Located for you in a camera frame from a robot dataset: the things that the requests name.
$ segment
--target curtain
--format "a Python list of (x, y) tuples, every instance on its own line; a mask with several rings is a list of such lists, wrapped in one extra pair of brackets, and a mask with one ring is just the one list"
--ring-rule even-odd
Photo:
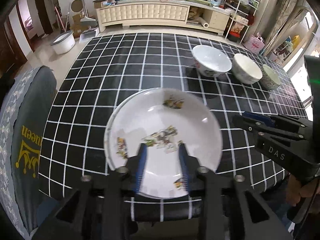
[(281, 26), (286, 22), (287, 18), (293, 11), (297, 1), (298, 0), (281, 0), (279, 12), (276, 17), (276, 23), (266, 38), (265, 44), (269, 44), (272, 41), (273, 37), (277, 34)]

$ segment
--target green bowl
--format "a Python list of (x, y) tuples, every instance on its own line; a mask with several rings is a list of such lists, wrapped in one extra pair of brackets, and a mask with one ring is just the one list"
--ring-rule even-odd
[(262, 65), (261, 71), (262, 71), (262, 78), (260, 79), (260, 83), (266, 89), (275, 90), (280, 86), (281, 81), (278, 77), (278, 74), (271, 67), (264, 64)]

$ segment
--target human hand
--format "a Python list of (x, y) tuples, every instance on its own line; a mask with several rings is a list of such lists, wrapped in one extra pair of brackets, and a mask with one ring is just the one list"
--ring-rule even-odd
[(310, 198), (313, 195), (317, 184), (317, 179), (314, 179), (310, 183), (306, 184), (305, 186), (301, 186), (300, 181), (298, 181), (292, 174), (289, 176), (288, 186), (286, 189), (286, 201), (292, 206), (296, 206), (300, 202), (302, 197)]

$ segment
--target pink bag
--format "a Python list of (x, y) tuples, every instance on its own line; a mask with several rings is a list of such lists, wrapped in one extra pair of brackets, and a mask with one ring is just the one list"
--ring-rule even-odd
[(251, 52), (258, 54), (263, 49), (264, 43), (259, 33), (257, 33), (257, 37), (250, 35), (244, 46)]

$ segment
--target bolt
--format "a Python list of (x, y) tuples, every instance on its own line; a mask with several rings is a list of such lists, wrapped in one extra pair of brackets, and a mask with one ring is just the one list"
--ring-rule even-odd
[(236, 176), (235, 176), (235, 181), (236, 181), (236, 182), (243, 182), (243, 181), (245, 181), (245, 176), (243, 176), (243, 175), (236, 175)]
[(89, 182), (91, 180), (91, 176), (90, 175), (83, 175), (81, 177), (81, 181), (82, 182)]
[(209, 171), (208, 168), (204, 166), (200, 166), (197, 170), (199, 173), (207, 173)]
[(121, 166), (119, 168), (116, 168), (116, 172), (119, 172), (119, 173), (127, 173), (128, 172), (128, 168), (127, 167), (124, 167), (124, 166)]

